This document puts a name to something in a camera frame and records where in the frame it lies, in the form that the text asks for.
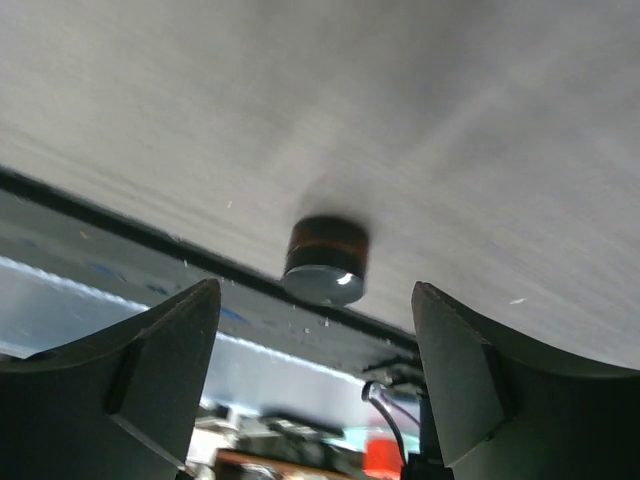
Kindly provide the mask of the black round compact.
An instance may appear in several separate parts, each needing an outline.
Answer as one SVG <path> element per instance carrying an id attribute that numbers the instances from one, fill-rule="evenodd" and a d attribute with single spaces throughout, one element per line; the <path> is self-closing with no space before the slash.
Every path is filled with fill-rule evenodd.
<path id="1" fill-rule="evenodd" d="M 334 215 L 304 217 L 291 232 L 282 286 L 309 304 L 353 304 L 365 292 L 369 251 L 362 224 Z"/>

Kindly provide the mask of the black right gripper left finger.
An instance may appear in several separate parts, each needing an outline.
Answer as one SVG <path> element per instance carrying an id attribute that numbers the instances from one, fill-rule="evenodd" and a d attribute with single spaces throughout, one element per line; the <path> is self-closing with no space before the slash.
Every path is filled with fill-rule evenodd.
<path id="1" fill-rule="evenodd" d="M 99 332 L 1 366 L 5 479 L 184 479 L 219 324 L 206 279 Z"/>

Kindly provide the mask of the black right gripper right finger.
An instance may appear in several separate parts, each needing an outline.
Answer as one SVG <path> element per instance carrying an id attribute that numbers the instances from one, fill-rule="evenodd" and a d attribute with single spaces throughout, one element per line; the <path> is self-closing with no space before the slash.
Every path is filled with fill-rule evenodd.
<path id="1" fill-rule="evenodd" d="M 444 470 L 455 479 L 635 479 L 639 374 L 536 340 L 432 284 L 412 293 Z"/>

